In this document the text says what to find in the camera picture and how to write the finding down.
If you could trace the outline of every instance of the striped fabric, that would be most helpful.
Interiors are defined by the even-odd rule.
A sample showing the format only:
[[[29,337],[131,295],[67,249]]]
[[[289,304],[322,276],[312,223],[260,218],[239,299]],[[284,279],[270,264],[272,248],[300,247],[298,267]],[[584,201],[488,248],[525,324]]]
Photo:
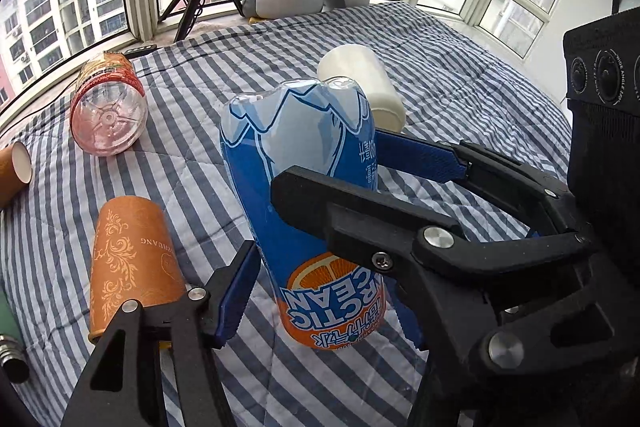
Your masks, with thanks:
[[[164,209],[186,279],[207,281],[250,234],[220,155],[223,103],[243,91],[315,76],[335,46],[370,46],[406,105],[412,136],[478,142],[566,175],[570,130],[552,102],[469,39],[401,3],[338,10],[220,30],[135,61],[150,115],[126,153],[97,158],[76,147],[69,98],[51,105],[18,137],[34,179],[2,213],[2,285],[27,344],[31,380],[18,392],[43,426],[60,424],[91,354],[87,342],[94,223],[105,201],[135,194]],[[449,214],[469,238],[523,237],[513,218],[452,184],[380,168],[381,190]],[[280,324],[265,273],[238,335],[217,362],[239,425],[401,426],[426,358],[402,336],[394,311],[365,341],[315,352]],[[164,355],[170,425],[182,425]]]

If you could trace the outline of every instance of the silver bolt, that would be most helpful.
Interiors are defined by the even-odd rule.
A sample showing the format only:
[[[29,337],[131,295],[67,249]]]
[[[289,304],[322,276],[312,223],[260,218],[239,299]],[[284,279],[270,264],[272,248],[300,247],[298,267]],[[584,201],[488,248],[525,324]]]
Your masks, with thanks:
[[[436,248],[453,247],[453,236],[440,227],[427,227],[424,229],[424,240]]]
[[[134,312],[137,309],[138,309],[138,303],[136,301],[134,301],[133,299],[131,299],[130,301],[126,301],[122,305],[122,311],[124,311],[125,313]]]
[[[204,299],[206,294],[207,294],[206,289],[204,289],[204,288],[194,288],[193,290],[189,291],[189,298],[192,301],[200,301],[200,300]]]
[[[387,272],[394,267],[394,260],[391,259],[391,256],[385,252],[376,252],[371,257],[371,262],[373,266],[378,268],[382,272]]]
[[[502,369],[516,369],[524,360],[524,346],[513,333],[499,331],[489,341],[489,358]]]

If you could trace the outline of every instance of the thermos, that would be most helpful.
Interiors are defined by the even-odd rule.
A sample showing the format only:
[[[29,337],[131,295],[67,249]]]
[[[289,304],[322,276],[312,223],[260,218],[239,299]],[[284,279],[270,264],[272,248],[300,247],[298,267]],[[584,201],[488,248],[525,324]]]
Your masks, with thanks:
[[[0,365],[13,383],[23,383],[29,378],[24,341],[2,290],[0,290]]]

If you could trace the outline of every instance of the white paper cup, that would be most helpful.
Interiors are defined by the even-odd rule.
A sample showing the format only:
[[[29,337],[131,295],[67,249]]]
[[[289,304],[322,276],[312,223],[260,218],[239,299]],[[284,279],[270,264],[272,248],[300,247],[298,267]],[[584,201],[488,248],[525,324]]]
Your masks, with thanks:
[[[345,44],[328,52],[318,64],[318,80],[336,76],[355,80],[369,100],[378,129],[400,132],[406,112],[378,56],[366,46]]]

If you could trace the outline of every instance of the white building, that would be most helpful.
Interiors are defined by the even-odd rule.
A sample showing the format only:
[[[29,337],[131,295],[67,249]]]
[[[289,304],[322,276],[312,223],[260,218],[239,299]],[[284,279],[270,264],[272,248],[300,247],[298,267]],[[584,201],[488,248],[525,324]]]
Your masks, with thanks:
[[[127,28],[124,0],[2,0],[0,57],[16,93],[65,58]]]

